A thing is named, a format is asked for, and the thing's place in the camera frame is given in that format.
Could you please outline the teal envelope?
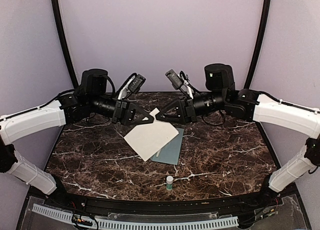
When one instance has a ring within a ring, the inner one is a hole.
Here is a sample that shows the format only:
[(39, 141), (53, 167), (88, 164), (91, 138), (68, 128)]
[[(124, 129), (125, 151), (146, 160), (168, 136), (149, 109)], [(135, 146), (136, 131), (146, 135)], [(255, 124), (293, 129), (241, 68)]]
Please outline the teal envelope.
[(150, 159), (153, 162), (177, 165), (180, 158), (180, 151), (182, 148), (182, 141), (184, 135), (183, 128), (177, 128), (178, 135), (175, 136), (169, 143), (161, 148), (161, 153), (158, 158), (154, 154)]

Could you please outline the white green glue stick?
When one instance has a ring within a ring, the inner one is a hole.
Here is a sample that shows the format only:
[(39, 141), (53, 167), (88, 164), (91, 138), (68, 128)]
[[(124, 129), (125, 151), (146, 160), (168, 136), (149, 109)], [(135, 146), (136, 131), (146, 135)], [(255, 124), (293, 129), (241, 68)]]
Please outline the white green glue stick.
[(173, 181), (174, 181), (173, 176), (167, 176), (167, 178), (166, 178), (166, 189), (167, 190), (170, 191), (173, 189)]

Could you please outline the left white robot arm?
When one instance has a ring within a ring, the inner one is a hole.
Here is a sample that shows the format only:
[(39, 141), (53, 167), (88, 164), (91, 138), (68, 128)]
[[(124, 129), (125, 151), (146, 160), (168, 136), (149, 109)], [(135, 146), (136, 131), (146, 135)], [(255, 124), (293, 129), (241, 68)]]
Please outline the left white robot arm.
[(109, 74), (103, 69), (90, 69), (82, 73), (80, 85), (59, 93), (48, 103), (0, 118), (0, 171), (15, 176), (47, 196), (60, 208), (67, 208), (70, 196), (62, 182), (39, 169), (23, 157), (14, 147), (14, 141), (53, 127), (78, 122), (91, 114), (107, 117), (112, 123), (125, 126), (149, 124), (152, 115), (127, 100), (137, 93), (145, 78), (133, 73), (121, 90), (106, 93)]

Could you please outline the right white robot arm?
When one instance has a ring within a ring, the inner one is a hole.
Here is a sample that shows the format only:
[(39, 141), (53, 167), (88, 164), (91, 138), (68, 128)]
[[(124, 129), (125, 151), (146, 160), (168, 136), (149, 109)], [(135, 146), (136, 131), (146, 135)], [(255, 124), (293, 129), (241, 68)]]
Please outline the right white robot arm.
[(266, 207), (286, 186), (306, 172), (320, 165), (320, 111), (277, 99), (272, 95), (251, 89), (235, 89), (232, 67), (215, 63), (204, 67), (206, 93), (190, 85), (183, 72), (174, 70), (165, 75), (175, 89), (186, 86), (189, 93), (167, 104), (155, 118), (159, 121), (187, 124), (213, 112), (247, 122), (270, 123), (298, 131), (308, 136), (305, 146), (284, 166), (265, 178), (255, 203)]

